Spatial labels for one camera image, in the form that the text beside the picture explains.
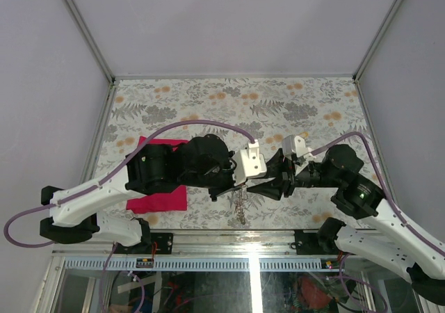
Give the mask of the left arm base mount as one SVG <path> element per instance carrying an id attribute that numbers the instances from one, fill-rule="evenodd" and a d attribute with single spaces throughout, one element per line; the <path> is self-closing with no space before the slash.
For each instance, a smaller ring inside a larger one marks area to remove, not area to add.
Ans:
<path id="1" fill-rule="evenodd" d="M 171 232 L 151 233 L 149 223 L 137 218 L 142 235 L 140 243 L 130 247 L 130 254 L 152 254 L 152 255 L 171 255 L 173 248 L 174 234 Z"/>

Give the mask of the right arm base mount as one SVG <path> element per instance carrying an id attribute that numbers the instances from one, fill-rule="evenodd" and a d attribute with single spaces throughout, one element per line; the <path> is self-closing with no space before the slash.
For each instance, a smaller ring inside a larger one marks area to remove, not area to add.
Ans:
<path id="1" fill-rule="evenodd" d="M 335 240 L 340 229 L 345 226 L 342 220 L 329 217 L 317 232 L 294 230 L 294 242 L 290 244 L 290 248 L 297 255 L 336 255 L 340 249 Z"/>

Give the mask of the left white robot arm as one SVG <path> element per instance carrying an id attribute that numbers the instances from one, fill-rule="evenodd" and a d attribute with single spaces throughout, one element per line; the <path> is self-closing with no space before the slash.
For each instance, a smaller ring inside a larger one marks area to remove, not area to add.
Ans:
<path id="1" fill-rule="evenodd" d="M 121 168 L 75 188 L 44 187 L 41 201 L 50 211 L 40 221 L 40 236 L 61 244 L 105 239 L 142 254 L 152 247 L 149 223 L 113 218 L 106 208 L 185 186 L 205 188 L 217 200 L 262 171 L 257 142 L 233 152 L 213 134 L 178 145 L 148 143 L 126 160 Z"/>

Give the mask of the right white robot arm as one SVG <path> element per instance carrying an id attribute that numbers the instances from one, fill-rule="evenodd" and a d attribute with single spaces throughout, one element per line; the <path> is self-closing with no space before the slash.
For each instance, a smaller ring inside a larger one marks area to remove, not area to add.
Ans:
<path id="1" fill-rule="evenodd" d="M 280 200 L 297 188 L 335 188 L 330 198 L 345 215 L 361 220 L 391 240 L 386 243 L 360 234 L 342 220 L 329 217 L 316 236 L 318 248 L 328 254 L 350 252 L 392 271 L 418 295 L 444 304 L 444 244 L 415 225 L 360 174 L 364 165 L 346 144 L 330 147 L 321 162 L 306 165 L 281 150 L 267 163 L 267 182 L 248 192 Z"/>

